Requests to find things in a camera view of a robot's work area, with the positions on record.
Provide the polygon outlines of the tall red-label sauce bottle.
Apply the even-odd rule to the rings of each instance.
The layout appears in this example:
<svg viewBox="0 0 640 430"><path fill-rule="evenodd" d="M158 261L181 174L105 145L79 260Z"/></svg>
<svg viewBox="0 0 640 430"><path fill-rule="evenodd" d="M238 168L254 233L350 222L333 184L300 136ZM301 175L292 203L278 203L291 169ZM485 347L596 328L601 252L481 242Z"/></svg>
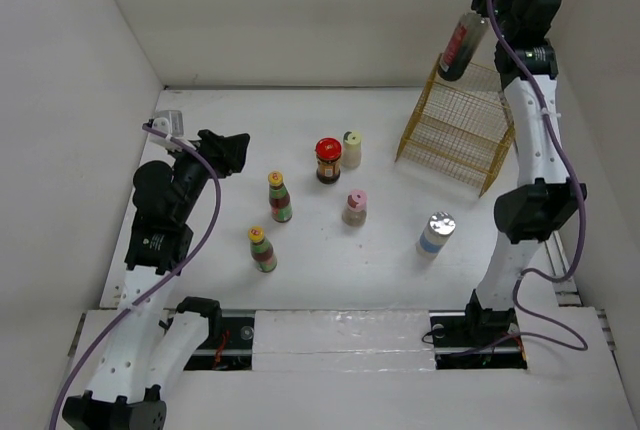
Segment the tall red-label sauce bottle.
<svg viewBox="0 0 640 430"><path fill-rule="evenodd" d="M438 74L443 80L453 82L464 75L488 25L488 19L476 12L460 17L439 60Z"/></svg>

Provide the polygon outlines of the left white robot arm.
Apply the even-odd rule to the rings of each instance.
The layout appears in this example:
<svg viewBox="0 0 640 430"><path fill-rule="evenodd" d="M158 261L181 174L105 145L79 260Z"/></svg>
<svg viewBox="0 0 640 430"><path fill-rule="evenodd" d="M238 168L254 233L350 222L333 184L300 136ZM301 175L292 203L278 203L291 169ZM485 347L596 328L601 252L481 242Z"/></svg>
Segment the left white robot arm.
<svg viewBox="0 0 640 430"><path fill-rule="evenodd" d="M161 429L165 399L201 346L223 339L218 301L187 297L169 323L162 314L182 270L203 248L188 219L204 187L243 170L250 137L201 130L185 141L145 124L173 164L154 160L133 177L135 214L118 313L78 358L63 384L50 428Z"/></svg>

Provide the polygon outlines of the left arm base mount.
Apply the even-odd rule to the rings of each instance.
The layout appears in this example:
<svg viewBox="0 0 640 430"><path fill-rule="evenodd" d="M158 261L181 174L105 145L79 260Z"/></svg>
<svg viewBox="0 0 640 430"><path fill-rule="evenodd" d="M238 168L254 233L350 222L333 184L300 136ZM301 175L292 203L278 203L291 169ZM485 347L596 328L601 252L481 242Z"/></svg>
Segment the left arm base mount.
<svg viewBox="0 0 640 430"><path fill-rule="evenodd" d="M245 371L252 369L255 314L231 312L222 316L216 339L202 343L187 361L185 371Z"/></svg>

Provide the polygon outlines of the ketchup bottle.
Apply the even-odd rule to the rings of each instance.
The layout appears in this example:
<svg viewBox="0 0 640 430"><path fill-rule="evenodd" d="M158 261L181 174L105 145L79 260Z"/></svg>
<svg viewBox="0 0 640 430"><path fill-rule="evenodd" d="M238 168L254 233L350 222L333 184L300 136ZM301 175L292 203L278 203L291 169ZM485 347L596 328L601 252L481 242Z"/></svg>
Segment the ketchup bottle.
<svg viewBox="0 0 640 430"><path fill-rule="evenodd" d="M248 239L250 253L258 269L263 273L274 271L277 267L277 257L264 229L260 226L251 227L248 230Z"/></svg>
<svg viewBox="0 0 640 430"><path fill-rule="evenodd" d="M279 223L288 222L293 215L289 192L281 172L272 171L268 175L269 204L272 218Z"/></svg>

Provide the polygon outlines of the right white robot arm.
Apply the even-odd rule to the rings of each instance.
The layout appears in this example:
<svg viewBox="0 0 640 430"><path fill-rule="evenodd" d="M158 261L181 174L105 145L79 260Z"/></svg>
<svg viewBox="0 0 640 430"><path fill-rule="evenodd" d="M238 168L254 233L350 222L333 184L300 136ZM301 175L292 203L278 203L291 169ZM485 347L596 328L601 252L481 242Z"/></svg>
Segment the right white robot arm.
<svg viewBox="0 0 640 430"><path fill-rule="evenodd" d="M469 351L511 338L509 331L530 263L552 233L573 215L586 232L587 189L559 138L554 103L558 66L546 37L562 0L472 0L497 37L495 66L511 109L519 175L515 189L494 205L498 239L485 276L473 291L460 326Z"/></svg>

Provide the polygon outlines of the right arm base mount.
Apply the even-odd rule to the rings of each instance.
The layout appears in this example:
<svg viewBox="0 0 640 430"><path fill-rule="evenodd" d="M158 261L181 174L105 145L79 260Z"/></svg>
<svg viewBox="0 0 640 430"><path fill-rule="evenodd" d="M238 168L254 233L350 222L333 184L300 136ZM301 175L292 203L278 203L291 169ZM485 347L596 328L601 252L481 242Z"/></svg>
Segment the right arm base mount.
<svg viewBox="0 0 640 430"><path fill-rule="evenodd" d="M422 336L424 344L434 351L437 370L526 370L528 364L518 339L495 342L507 335L481 330L474 336L458 313L432 313L430 328Z"/></svg>

